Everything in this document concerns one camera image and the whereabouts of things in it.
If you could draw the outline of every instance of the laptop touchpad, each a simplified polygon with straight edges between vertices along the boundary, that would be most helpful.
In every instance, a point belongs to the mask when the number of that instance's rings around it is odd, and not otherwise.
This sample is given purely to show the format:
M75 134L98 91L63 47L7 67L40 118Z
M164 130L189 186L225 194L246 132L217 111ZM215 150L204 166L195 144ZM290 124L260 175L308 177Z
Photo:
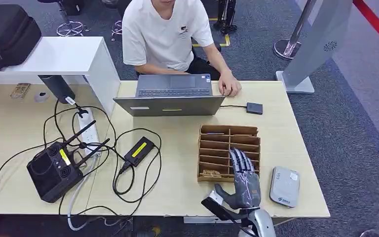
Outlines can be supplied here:
M194 88L195 77L171 76L171 89Z

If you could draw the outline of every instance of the black shorts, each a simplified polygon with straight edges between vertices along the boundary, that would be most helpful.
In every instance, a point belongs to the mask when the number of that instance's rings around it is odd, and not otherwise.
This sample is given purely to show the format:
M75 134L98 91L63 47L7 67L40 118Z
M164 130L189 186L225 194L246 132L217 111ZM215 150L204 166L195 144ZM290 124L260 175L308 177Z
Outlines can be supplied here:
M185 72L190 74L204 74L209 73L211 80L218 80L220 78L220 73L213 66L207 63L202 58L194 57L193 61L189 65L188 70Z

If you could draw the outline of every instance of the laptop keyboard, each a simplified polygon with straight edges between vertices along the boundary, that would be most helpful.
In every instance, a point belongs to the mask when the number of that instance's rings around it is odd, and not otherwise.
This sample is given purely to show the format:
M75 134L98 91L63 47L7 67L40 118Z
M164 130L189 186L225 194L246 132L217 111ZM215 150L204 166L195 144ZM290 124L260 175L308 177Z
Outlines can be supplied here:
M211 95L209 89L139 90L139 97L203 96Z

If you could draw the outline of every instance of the robotic arm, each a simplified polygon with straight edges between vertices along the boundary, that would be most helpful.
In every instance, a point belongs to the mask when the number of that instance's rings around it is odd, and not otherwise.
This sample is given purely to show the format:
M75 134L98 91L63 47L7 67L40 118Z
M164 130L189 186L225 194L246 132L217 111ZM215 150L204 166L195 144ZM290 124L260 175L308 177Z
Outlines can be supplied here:
M215 184L215 191L204 199L203 204L220 220L242 221L239 237L275 237L275 230L268 212L260 209L261 190L259 177L255 173L251 160L244 152L231 148L230 157L234 170L235 193L230 195L223 190L220 184ZM224 208L217 202L215 195L220 196L232 209L239 209L235 213Z

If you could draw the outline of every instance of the cardboard compartment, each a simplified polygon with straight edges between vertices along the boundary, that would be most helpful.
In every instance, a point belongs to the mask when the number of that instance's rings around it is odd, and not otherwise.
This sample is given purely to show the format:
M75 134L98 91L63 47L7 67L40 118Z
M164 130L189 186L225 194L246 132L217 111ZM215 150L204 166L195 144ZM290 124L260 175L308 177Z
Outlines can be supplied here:
M201 127L201 134L230 135L228 126L204 125Z
M209 149L209 148L200 148L200 155L205 156L214 156L214 157L228 157L228 150L220 150L220 149Z
M210 148L210 149L221 149L228 150L229 143L228 142L217 142L217 141L200 141L200 148Z
M229 158L200 155L200 162L229 165Z
M259 137L233 135L233 136L230 136L230 142L248 144L248 145L257 145L261 143L261 140Z
M258 129L248 126L204 125L198 139L197 180L210 182L233 182L233 166L229 149L240 149L249 157L259 174L260 138Z
M200 139L204 141L229 142L230 135L201 134Z
M258 128L246 126L230 126L230 134L256 137L258 134Z
M241 144L241 143L230 143L230 147L238 148L241 151L244 152L255 152L259 153L260 148L259 145L246 145L246 144Z

